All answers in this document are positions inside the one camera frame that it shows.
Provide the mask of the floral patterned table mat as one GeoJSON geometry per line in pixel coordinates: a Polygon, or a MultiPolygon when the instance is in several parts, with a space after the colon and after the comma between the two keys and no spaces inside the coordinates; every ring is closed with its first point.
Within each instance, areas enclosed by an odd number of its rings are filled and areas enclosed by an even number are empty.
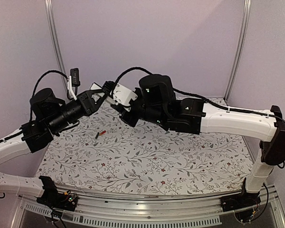
{"type": "Polygon", "coordinates": [[[238,190],[252,166],[241,136],[176,133],[145,121],[132,128],[103,104],[51,142],[37,176],[91,190],[192,195],[238,190]]]}

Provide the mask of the right aluminium corner post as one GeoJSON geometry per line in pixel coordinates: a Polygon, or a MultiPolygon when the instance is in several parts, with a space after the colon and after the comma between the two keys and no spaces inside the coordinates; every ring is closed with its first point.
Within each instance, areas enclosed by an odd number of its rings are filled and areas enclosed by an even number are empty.
{"type": "Polygon", "coordinates": [[[251,12],[251,2],[252,2],[251,0],[244,1],[243,16],[242,16],[242,21],[241,21],[241,26],[240,26],[240,33],[238,37],[237,48],[236,48],[235,57],[233,60],[231,71],[230,71],[228,85],[227,85],[225,95],[224,95],[224,100],[226,103],[228,103],[231,97],[232,89],[233,89],[233,86],[236,80],[238,67],[240,64],[242,52],[243,52],[244,45],[245,45],[247,29],[249,25],[250,12],[251,12]]]}

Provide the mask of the white remote control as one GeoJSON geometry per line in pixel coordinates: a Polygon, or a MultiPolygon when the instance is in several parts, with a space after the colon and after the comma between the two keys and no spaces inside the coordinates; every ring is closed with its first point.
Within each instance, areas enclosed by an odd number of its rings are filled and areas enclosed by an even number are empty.
{"type": "Polygon", "coordinates": [[[104,96],[104,92],[103,92],[102,87],[100,85],[98,85],[97,83],[92,83],[90,90],[92,91],[92,93],[94,95],[97,95],[99,97],[104,96]]]}

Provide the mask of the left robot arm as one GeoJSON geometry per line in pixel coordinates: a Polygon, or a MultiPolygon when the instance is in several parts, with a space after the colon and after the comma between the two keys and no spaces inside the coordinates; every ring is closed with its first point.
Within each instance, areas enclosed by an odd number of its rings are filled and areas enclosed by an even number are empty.
{"type": "MultiPolygon", "coordinates": [[[[38,91],[30,99],[35,120],[0,139],[0,165],[16,157],[38,152],[48,146],[64,130],[83,116],[96,113],[108,95],[101,88],[87,90],[66,103],[57,98],[51,88],[38,91]]],[[[0,172],[0,193],[30,195],[57,206],[61,196],[53,180],[47,176],[27,178],[0,172]]]]}

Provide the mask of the left aluminium corner post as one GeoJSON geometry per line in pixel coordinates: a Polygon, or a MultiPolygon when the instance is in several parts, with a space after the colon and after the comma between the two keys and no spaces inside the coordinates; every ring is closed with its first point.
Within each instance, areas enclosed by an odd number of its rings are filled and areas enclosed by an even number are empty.
{"type": "Polygon", "coordinates": [[[63,58],[60,50],[58,35],[57,35],[57,29],[55,24],[55,18],[54,18],[54,10],[53,10],[53,4],[51,0],[44,0],[45,3],[45,10],[47,15],[47,22],[49,26],[49,32],[51,36],[51,41],[53,45],[53,50],[55,54],[55,58],[57,61],[58,69],[65,73],[65,66],[63,63],[63,58]]]}

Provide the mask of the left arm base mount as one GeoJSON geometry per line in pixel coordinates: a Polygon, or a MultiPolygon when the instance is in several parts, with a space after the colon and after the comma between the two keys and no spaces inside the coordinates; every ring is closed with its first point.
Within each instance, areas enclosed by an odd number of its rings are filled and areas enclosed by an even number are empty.
{"type": "Polygon", "coordinates": [[[78,202],[78,195],[67,190],[64,193],[59,193],[56,185],[50,177],[39,176],[42,181],[42,189],[44,190],[41,197],[36,199],[36,202],[49,207],[50,209],[62,209],[74,212],[78,202]]]}

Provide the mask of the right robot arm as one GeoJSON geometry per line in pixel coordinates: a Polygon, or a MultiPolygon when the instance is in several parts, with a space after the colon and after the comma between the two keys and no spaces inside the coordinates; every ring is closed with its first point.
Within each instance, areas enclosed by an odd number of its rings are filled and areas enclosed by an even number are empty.
{"type": "Polygon", "coordinates": [[[285,120],[278,106],[255,111],[216,104],[200,95],[185,94],[176,98],[178,90],[163,75],[147,75],[135,90],[116,85],[114,100],[124,107],[121,119],[135,126],[142,119],[166,131],[180,133],[227,133],[248,136],[260,141],[260,149],[252,171],[236,197],[240,207],[251,203],[273,168],[285,161],[285,120]]]}

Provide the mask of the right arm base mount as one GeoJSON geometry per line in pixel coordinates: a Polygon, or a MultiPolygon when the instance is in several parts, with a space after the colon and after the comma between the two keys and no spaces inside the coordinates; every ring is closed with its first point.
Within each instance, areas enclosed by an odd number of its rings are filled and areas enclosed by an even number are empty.
{"type": "Polygon", "coordinates": [[[248,193],[246,190],[246,178],[242,183],[241,192],[234,195],[224,196],[220,198],[220,206],[224,212],[242,209],[257,205],[261,202],[259,192],[248,193]]]}

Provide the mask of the aluminium corner post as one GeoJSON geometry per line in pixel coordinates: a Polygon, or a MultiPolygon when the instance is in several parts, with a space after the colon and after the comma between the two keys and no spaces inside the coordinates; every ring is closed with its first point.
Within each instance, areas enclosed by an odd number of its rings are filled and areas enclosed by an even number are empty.
{"type": "Polygon", "coordinates": [[[251,0],[244,1],[243,16],[242,16],[242,21],[241,21],[241,26],[240,26],[240,33],[238,37],[237,48],[236,48],[235,57],[233,60],[231,71],[230,71],[228,85],[227,85],[225,95],[224,95],[224,100],[226,103],[228,103],[231,97],[232,89],[233,89],[233,86],[236,80],[238,67],[240,64],[242,52],[243,52],[244,45],[245,45],[247,29],[249,25],[250,12],[251,12],[251,2],[252,2],[251,0]]]}
{"type": "Polygon", "coordinates": [[[53,45],[53,50],[55,54],[55,58],[57,61],[58,69],[65,73],[65,66],[63,63],[63,58],[60,50],[58,35],[57,35],[57,29],[55,24],[55,18],[54,18],[54,10],[53,10],[53,4],[51,0],[44,0],[45,3],[45,10],[47,15],[47,22],[49,26],[49,32],[51,36],[51,41],[53,45]]]}

